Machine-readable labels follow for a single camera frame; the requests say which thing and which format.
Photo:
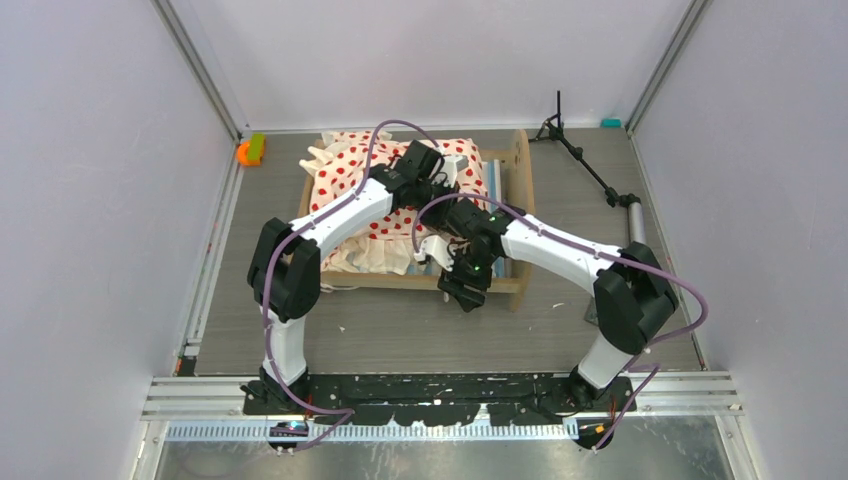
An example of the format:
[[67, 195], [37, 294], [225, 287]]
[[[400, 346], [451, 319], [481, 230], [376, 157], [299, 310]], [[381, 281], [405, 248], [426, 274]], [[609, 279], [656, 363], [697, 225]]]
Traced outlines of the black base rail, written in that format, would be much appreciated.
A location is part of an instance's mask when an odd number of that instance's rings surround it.
[[165, 377], [142, 410], [174, 441], [319, 442], [572, 440], [586, 447], [630, 419], [737, 417], [727, 373], [627, 373], [584, 405], [563, 374], [314, 375], [302, 402], [255, 377]]

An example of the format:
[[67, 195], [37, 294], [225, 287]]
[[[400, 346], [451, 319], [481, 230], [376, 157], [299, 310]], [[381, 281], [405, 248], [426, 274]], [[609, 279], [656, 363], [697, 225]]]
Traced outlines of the strawberry print ruffled blanket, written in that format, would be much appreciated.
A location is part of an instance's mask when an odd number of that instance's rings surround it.
[[388, 133], [331, 131], [300, 160], [309, 182], [303, 238], [321, 249], [324, 282], [333, 274], [426, 275], [437, 268], [415, 251], [440, 232], [417, 217], [447, 193], [482, 205], [492, 183], [471, 138], [397, 141]]

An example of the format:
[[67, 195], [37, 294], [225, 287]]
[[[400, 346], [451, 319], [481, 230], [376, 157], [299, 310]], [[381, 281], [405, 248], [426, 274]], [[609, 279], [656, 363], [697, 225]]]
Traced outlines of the orange green toy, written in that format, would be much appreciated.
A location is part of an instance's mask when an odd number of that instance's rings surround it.
[[254, 133], [242, 142], [236, 150], [236, 160], [243, 167], [257, 167], [262, 164], [267, 145], [266, 135]]

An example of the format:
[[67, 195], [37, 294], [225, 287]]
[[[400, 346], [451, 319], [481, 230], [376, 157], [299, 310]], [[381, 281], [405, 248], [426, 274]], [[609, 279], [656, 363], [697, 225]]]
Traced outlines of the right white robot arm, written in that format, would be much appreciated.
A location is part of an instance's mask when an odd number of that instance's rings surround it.
[[451, 237], [426, 237], [415, 257], [441, 267], [439, 289], [466, 312], [483, 305], [499, 259], [539, 266], [592, 296], [599, 332], [567, 382], [572, 400], [584, 410], [596, 410], [610, 398], [610, 385], [679, 306], [670, 275], [643, 243], [591, 243], [521, 210], [499, 205], [486, 212], [458, 195], [449, 197], [440, 221], [440, 230]]

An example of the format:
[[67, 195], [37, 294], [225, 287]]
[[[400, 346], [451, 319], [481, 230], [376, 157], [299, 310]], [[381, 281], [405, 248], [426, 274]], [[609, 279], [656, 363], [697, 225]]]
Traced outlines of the teal small block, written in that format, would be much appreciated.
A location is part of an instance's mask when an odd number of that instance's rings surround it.
[[620, 129], [623, 127], [623, 122], [619, 118], [603, 118], [600, 121], [599, 126], [601, 128], [610, 128], [610, 129]]

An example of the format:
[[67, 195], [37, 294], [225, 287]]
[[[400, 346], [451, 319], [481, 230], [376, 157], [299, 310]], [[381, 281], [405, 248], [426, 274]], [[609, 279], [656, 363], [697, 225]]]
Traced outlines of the black tripod stand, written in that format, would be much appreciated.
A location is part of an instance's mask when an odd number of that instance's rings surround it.
[[529, 135], [536, 199], [550, 224], [591, 240], [650, 244], [649, 198], [631, 140], [611, 128], [569, 128], [562, 93]]

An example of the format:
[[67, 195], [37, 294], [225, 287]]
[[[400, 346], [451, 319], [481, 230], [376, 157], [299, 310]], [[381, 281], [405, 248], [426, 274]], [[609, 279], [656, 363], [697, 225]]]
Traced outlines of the wooden pet bed frame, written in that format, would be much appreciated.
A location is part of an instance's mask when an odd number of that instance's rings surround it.
[[[369, 130], [325, 131], [309, 147], [309, 157], [299, 162], [307, 173], [300, 215], [342, 193], [341, 180], [360, 177], [371, 135]], [[440, 143], [449, 152], [469, 158], [471, 165], [460, 176], [461, 191], [485, 194], [516, 210], [535, 213], [532, 161], [524, 131], [516, 131], [510, 147], [501, 151], [485, 150], [473, 137], [443, 138]], [[441, 265], [433, 259], [419, 263], [413, 256], [412, 243], [423, 243], [429, 235], [425, 230], [412, 232], [414, 217], [412, 209], [393, 213], [343, 241], [322, 265], [323, 288], [436, 289]]]

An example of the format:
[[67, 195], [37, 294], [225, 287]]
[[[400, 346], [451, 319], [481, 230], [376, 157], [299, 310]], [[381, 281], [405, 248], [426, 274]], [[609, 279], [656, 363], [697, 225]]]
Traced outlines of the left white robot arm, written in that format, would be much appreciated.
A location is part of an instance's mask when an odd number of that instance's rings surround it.
[[463, 155], [444, 155], [411, 142], [393, 164], [367, 165], [361, 182], [313, 213], [267, 221], [248, 269], [247, 283], [265, 328], [261, 379], [280, 412], [298, 412], [307, 398], [305, 320], [321, 295], [322, 264], [344, 241], [371, 222], [407, 207], [420, 210], [442, 193], [453, 193], [468, 167]]

